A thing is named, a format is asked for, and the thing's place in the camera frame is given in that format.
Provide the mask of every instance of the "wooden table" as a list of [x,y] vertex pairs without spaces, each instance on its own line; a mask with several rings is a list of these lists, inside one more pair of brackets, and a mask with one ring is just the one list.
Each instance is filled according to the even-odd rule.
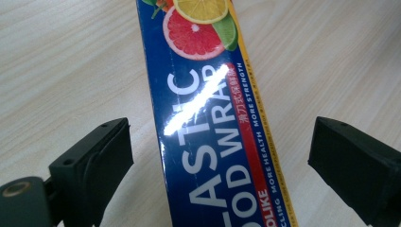
[[[401,150],[401,1],[234,0],[300,226],[364,226],[307,165],[316,116]],[[126,116],[102,226],[171,226],[134,0],[0,3],[0,184]]]

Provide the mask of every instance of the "plastic food wrap box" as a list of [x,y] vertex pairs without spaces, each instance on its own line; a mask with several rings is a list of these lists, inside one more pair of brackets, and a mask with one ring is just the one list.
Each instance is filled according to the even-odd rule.
[[173,226],[297,226],[233,3],[137,8]]

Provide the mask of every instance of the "grapefruit slice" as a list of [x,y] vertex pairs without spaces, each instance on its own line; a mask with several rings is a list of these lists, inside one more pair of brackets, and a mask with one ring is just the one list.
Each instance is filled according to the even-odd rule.
[[199,25],[185,20],[172,7],[163,21],[168,46],[183,58],[209,60],[224,51],[224,45],[212,25]]
[[222,20],[228,12],[227,0],[174,0],[174,6],[186,20],[203,25]]

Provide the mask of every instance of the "lemon slice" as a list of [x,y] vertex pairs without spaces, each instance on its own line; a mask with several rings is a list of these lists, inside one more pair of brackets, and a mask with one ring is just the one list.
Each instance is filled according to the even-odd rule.
[[174,6],[183,18],[202,25],[220,21],[228,13],[227,0],[174,0]]

